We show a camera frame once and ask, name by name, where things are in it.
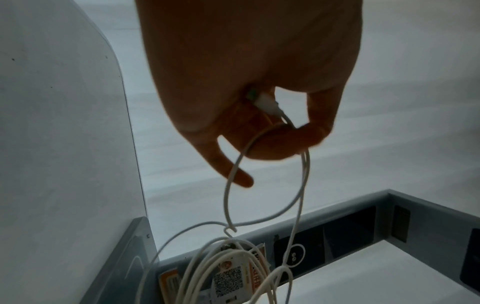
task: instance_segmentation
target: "gray wall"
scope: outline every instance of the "gray wall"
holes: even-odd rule
[[[0,2],[0,302],[77,303],[145,205],[120,69],[70,1]]]

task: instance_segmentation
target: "pinky finger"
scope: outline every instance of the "pinky finger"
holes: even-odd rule
[[[194,147],[216,172],[225,178],[229,177],[234,164],[222,152],[217,140],[197,144]],[[250,188],[254,185],[254,179],[241,169],[238,169],[233,182],[245,188]]]

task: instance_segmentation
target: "hand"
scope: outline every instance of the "hand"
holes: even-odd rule
[[[233,164],[223,135],[241,151],[273,124],[247,157],[280,160],[332,131],[357,60],[361,0],[136,0],[143,42],[161,102],[176,129],[221,175]],[[251,85],[306,93],[309,123],[282,124],[245,99]],[[239,170],[234,182],[253,179]]]

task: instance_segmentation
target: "charging cable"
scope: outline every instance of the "charging cable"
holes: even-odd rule
[[[276,100],[272,98],[270,95],[263,92],[259,92],[255,88],[251,88],[247,93],[246,98],[249,99],[251,102],[253,102],[255,106],[257,106],[259,109],[261,109],[265,113],[281,117],[288,125],[290,125],[293,128],[295,127],[293,122],[280,109]],[[220,265],[221,263],[227,260],[232,259],[235,256],[241,256],[243,259],[249,261],[250,264],[253,266],[254,270],[259,275],[261,284],[258,287],[258,289],[255,291],[253,296],[251,297],[249,301],[251,304],[256,303],[260,298],[260,296],[264,293],[267,294],[269,304],[278,304],[277,288],[280,283],[281,276],[284,273],[288,275],[288,291],[287,291],[286,301],[285,301],[285,303],[288,304],[290,300],[290,294],[292,291],[291,288],[292,288],[293,278],[294,278],[290,268],[293,268],[299,265],[303,261],[303,258],[305,257],[305,254],[306,254],[305,248],[301,244],[294,245],[293,241],[294,241],[295,233],[297,232],[300,216],[302,214],[305,186],[307,184],[309,174],[310,174],[310,154],[308,150],[300,155],[301,166],[302,166],[302,180],[301,180],[300,189],[296,193],[295,197],[291,200],[291,202],[285,208],[283,208],[282,210],[270,216],[256,219],[256,220],[240,222],[240,223],[233,223],[230,217],[230,212],[229,212],[230,188],[233,183],[234,177],[239,169],[240,162],[242,161],[243,157],[247,154],[251,146],[255,143],[255,141],[258,140],[265,133],[271,131],[274,128],[275,127],[268,128],[263,132],[260,132],[259,134],[257,134],[246,145],[244,150],[240,153],[240,156],[238,157],[232,170],[230,171],[228,180],[226,182],[224,195],[223,195],[223,211],[225,214],[226,223],[218,222],[218,221],[209,221],[209,222],[199,223],[180,231],[179,233],[175,234],[170,239],[168,239],[165,242],[165,244],[161,246],[161,248],[156,253],[155,257],[152,259],[150,264],[144,270],[143,276],[140,280],[140,283],[138,285],[138,289],[136,292],[135,304],[141,304],[140,300],[143,293],[145,281],[147,279],[147,275],[152,269],[155,263],[155,260],[158,258],[162,250],[179,235],[187,231],[190,231],[192,229],[195,229],[197,227],[205,226],[205,225],[223,226],[223,231],[226,236],[218,237],[207,242],[202,248],[200,248],[200,250],[198,250],[195,256],[191,259],[190,263],[186,268],[185,273],[183,274],[183,277],[181,278],[178,293],[175,298],[175,304],[196,304],[201,288],[205,283],[205,281],[207,280],[207,278],[210,276],[210,274],[218,267],[218,265]],[[274,218],[277,218],[283,215],[284,213],[286,213],[288,210],[290,210],[297,202],[298,202],[298,211],[296,214],[295,222],[293,224],[293,228],[290,233],[290,238],[288,240],[286,251],[283,255],[282,265],[277,267],[273,271],[270,271],[270,269],[268,268],[267,259],[263,256],[263,254],[260,252],[257,246],[255,246],[254,244],[246,240],[235,238],[228,233],[228,230],[237,232],[237,227],[259,224],[259,223],[263,223],[263,222],[272,220]],[[234,249],[222,250],[222,248],[225,245],[229,245],[229,244],[233,244]],[[294,246],[299,246],[304,249],[303,257],[296,264],[288,265],[287,264],[288,256],[290,254],[291,248]],[[208,254],[200,261],[200,263],[194,270],[194,266],[197,264],[200,257],[209,248],[211,249],[208,252]]]

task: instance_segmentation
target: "qr code sticker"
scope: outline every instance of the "qr code sticker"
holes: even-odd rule
[[[224,296],[244,287],[242,279],[242,266],[219,272],[213,277],[217,297]]]

